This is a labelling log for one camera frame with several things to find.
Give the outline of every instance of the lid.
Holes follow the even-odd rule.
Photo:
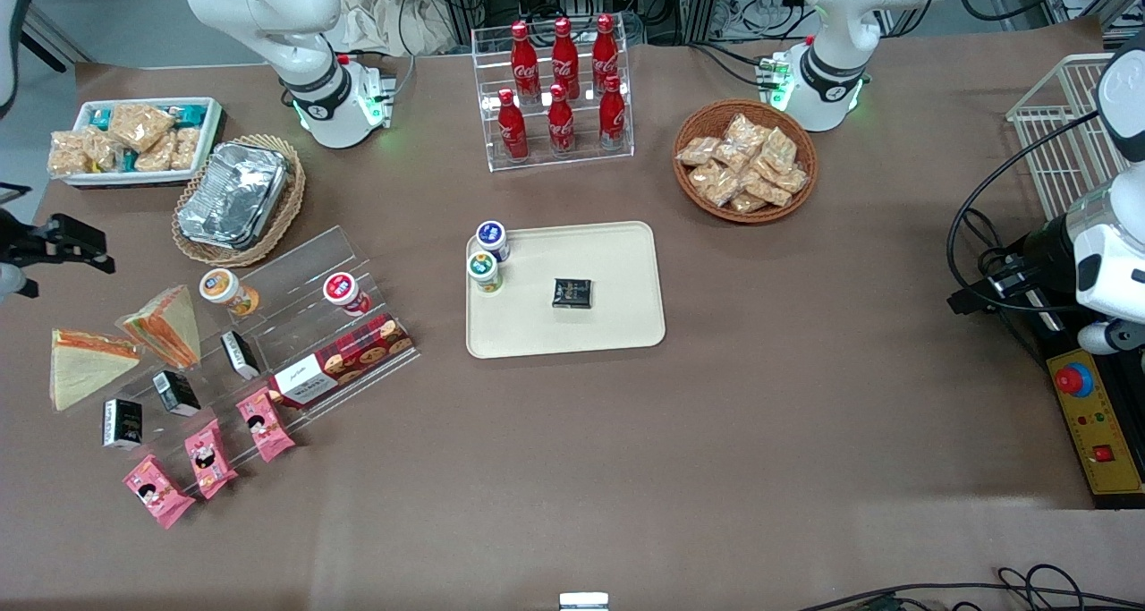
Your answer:
[[[500,247],[505,241],[505,225],[497,220],[483,221],[477,228],[477,241],[483,247]]]
[[[199,281],[199,296],[208,302],[230,301],[238,293],[238,277],[226,269],[212,269]]]
[[[468,271],[474,280],[491,280],[497,276],[497,261],[487,252],[476,252],[469,256]]]
[[[322,292],[335,306],[347,306],[357,297],[357,281],[350,273],[335,272],[326,278]]]

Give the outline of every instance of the brown tablecloth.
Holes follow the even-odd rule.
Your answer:
[[[81,69],[81,98],[211,95],[227,137],[294,143],[307,196],[278,252],[342,224],[423,358],[164,532],[97,422],[53,414],[48,333],[113,331],[197,280],[169,236],[180,191],[54,183],[41,215],[103,228],[119,272],[37,265],[41,297],[0,308],[0,605],[505,610],[600,589],[619,610],[792,609],[1042,560],[1145,595],[1145,516],[1088,510],[1037,367],[945,304],[953,211],[1016,149],[1004,111],[1099,48],[1092,23],[885,41],[862,105],[815,135],[815,195],[761,228],[676,184],[684,118],[748,93],[686,48],[632,53],[634,158],[496,175],[466,57],[419,61],[395,127],[347,151],[303,134],[269,68]],[[1037,223],[1027,178],[998,187],[982,207],[1005,236]],[[489,219],[649,223],[666,339],[471,358],[461,255]]]

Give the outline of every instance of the woven bread basket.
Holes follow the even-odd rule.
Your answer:
[[[708,199],[703,199],[700,192],[696,191],[696,188],[693,187],[692,180],[688,178],[688,172],[692,168],[684,166],[684,164],[679,162],[679,159],[676,159],[676,153],[684,150],[684,146],[688,145],[688,142],[695,137],[724,138],[724,130],[727,129],[727,126],[732,122],[732,118],[736,117],[737,113],[743,113],[744,117],[751,119],[756,125],[779,127],[798,146],[795,159],[807,174],[807,185],[802,191],[796,192],[791,203],[785,207],[773,207],[773,205],[768,204],[759,208],[759,211],[750,213],[737,213],[731,211],[731,208],[717,207],[717,205],[708,203]],[[676,180],[680,183],[681,190],[693,203],[703,208],[703,211],[711,213],[711,215],[734,221],[734,223],[768,223],[768,221],[780,220],[782,216],[789,215],[796,208],[802,207],[803,203],[806,203],[811,191],[815,190],[815,182],[819,180],[819,158],[815,154],[815,145],[811,142],[811,135],[807,134],[807,130],[803,129],[803,126],[798,125],[788,114],[773,109],[766,103],[749,101],[748,98],[725,98],[724,101],[704,105],[703,109],[698,109],[695,113],[692,113],[692,117],[688,117],[687,121],[684,121],[684,125],[680,126],[680,132],[676,135],[676,148],[672,150],[672,167],[676,170]]]
[[[179,247],[180,252],[185,253],[188,257],[192,261],[200,261],[200,263],[215,265],[215,268],[240,268],[240,265],[250,265],[261,261],[262,257],[270,255],[270,252],[282,240],[283,235],[286,232],[286,228],[290,223],[294,221],[294,216],[302,208],[302,191],[306,190],[306,172],[302,170],[302,161],[298,158],[298,151],[294,150],[293,145],[283,142],[282,138],[270,137],[268,134],[253,134],[246,135],[246,137],[238,137],[232,140],[234,142],[245,143],[245,145],[258,145],[261,148],[269,148],[270,150],[277,150],[279,153],[286,156],[287,161],[291,164],[290,174],[286,176],[286,184],[282,190],[282,195],[278,196],[278,204],[275,205],[274,215],[264,228],[262,239],[254,245],[245,249],[245,252],[236,252],[231,248],[212,247],[211,244],[202,244],[202,241],[188,240],[183,237],[182,232],[179,231],[179,211],[183,208],[188,199],[195,195],[195,191],[203,182],[203,175],[207,170],[211,164],[211,158],[199,167],[199,170],[195,172],[195,176],[191,182],[187,184],[187,190],[183,191],[182,198],[175,204],[175,215],[171,220],[171,232],[175,238],[175,245]]]

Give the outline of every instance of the coca-cola bottle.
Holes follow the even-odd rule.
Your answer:
[[[597,16],[597,43],[592,45],[592,92],[597,98],[605,94],[605,78],[616,73],[616,37],[613,35],[613,15]]]
[[[508,161],[519,164],[529,158],[529,140],[524,135],[524,117],[513,103],[513,90],[503,88],[497,94],[502,109],[497,113],[497,122],[502,129],[502,140],[508,151]]]
[[[548,93],[553,95],[553,104],[548,106],[548,143],[553,146],[556,158],[568,158],[572,151],[572,109],[566,101],[564,86],[554,82]]]
[[[537,72],[537,51],[529,43],[529,25],[524,21],[513,23],[513,51],[508,62],[513,66],[516,95],[522,105],[540,103],[540,73]]]
[[[624,97],[621,96],[621,77],[605,77],[605,95],[600,97],[600,146],[621,150],[624,145]]]
[[[556,19],[556,41],[553,43],[553,80],[556,80],[569,98],[581,97],[581,81],[577,69],[576,46],[572,45],[572,22],[561,16]]]

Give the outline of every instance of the black package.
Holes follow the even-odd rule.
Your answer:
[[[143,406],[125,399],[103,404],[103,447],[136,449],[143,443]]]
[[[556,278],[556,289],[553,292],[554,308],[589,310],[592,309],[592,280],[568,280]]]
[[[238,375],[246,380],[258,379],[259,371],[261,371],[259,364],[254,360],[254,355],[251,354],[251,347],[239,334],[234,333],[234,331],[222,334],[222,347],[227,350],[230,366],[237,371]]]
[[[155,388],[159,391],[159,400],[163,402],[163,407],[172,414],[177,414],[180,416],[195,416],[199,412],[199,399],[195,398],[195,391],[191,390],[191,383],[188,382],[183,374],[175,373],[175,371],[160,371],[159,374],[151,379],[155,383]]]

